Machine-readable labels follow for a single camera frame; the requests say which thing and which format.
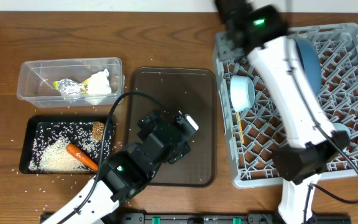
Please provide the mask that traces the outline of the light blue rice bowl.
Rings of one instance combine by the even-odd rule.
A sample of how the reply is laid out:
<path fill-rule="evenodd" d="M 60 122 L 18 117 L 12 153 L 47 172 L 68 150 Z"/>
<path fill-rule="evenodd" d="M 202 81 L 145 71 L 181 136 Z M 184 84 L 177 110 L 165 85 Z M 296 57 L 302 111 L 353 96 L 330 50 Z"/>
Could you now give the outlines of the light blue rice bowl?
<path fill-rule="evenodd" d="M 255 101 L 255 89 L 249 77 L 234 75 L 230 82 L 231 104 L 235 112 L 251 109 Z"/>

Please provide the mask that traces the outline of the white tissue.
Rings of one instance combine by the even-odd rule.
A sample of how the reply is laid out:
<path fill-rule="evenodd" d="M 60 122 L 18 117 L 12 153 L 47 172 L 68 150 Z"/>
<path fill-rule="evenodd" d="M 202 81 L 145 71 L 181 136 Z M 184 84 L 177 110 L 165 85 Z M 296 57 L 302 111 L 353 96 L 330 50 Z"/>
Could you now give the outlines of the white tissue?
<path fill-rule="evenodd" d="M 109 72 L 107 69 L 93 74 L 89 79 L 88 93 L 85 100 L 91 105 L 98 105 L 102 100 L 111 94 Z"/>

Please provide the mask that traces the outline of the orange carrot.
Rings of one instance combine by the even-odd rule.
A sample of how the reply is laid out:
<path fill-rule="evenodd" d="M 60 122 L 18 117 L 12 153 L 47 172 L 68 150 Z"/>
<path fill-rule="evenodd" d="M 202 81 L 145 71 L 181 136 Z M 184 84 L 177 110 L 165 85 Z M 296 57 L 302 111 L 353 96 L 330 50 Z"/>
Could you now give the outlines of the orange carrot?
<path fill-rule="evenodd" d="M 66 150 L 70 155 L 90 168 L 92 171 L 98 171 L 98 165 L 74 144 L 69 143 L 66 146 Z"/>

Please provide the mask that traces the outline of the yellow snack wrapper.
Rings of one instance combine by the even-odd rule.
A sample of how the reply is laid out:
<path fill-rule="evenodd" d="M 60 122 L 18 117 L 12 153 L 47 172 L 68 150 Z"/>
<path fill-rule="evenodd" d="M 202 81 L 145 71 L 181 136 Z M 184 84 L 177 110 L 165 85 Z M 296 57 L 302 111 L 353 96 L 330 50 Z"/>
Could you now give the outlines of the yellow snack wrapper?
<path fill-rule="evenodd" d="M 81 85 L 81 95 L 88 93 L 88 84 L 90 82 L 90 79 L 85 80 L 84 82 L 80 83 Z"/>

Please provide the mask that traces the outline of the dark blue plate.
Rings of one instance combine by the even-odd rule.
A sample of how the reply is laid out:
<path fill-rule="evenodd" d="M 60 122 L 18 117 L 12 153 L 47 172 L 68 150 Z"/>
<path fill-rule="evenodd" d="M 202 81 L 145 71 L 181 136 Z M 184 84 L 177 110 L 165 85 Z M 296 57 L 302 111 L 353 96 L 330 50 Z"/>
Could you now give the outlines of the dark blue plate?
<path fill-rule="evenodd" d="M 295 41 L 301 66 L 314 95 L 317 96 L 322 82 L 318 53 L 312 42 L 308 39 L 296 38 Z"/>

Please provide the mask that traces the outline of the light blue cup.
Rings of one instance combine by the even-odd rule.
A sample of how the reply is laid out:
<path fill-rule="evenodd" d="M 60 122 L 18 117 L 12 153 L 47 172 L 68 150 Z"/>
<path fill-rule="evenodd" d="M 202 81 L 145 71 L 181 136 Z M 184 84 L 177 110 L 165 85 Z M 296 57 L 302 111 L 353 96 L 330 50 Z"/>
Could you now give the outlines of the light blue cup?
<path fill-rule="evenodd" d="M 333 123 L 334 131 L 333 134 L 335 136 L 339 136 L 340 138 L 345 138 L 347 136 L 347 139 L 350 139 L 351 131 L 350 129 L 341 123 Z"/>

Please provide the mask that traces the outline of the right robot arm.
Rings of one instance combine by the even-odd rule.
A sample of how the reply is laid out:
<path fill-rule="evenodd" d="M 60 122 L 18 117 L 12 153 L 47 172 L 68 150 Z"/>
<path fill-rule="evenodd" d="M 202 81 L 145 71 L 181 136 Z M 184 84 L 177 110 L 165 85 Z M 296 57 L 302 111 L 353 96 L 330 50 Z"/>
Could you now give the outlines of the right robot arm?
<path fill-rule="evenodd" d="M 288 22 L 272 5 L 254 8 L 247 1 L 215 1 L 226 25 L 230 49 L 242 50 L 266 83 L 287 134 L 287 144 L 274 150 L 273 164 L 283 177 L 278 214 L 284 223 L 306 223 L 313 216 L 311 202 L 326 164 L 343 155 L 350 139 L 335 130 L 320 108 L 305 74 L 298 43 L 288 35 Z"/>

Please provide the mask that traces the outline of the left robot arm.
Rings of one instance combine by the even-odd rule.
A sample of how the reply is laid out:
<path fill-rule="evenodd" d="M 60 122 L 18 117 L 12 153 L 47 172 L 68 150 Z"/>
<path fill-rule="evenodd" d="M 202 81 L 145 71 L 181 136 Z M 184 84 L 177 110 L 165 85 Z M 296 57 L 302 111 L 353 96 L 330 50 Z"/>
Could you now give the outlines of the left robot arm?
<path fill-rule="evenodd" d="M 163 163 L 174 164 L 190 152 L 188 140 L 199 129 L 178 112 L 165 121 L 154 110 L 137 123 L 140 143 L 107 158 L 83 189 L 44 223 L 99 223 L 149 185 Z"/>

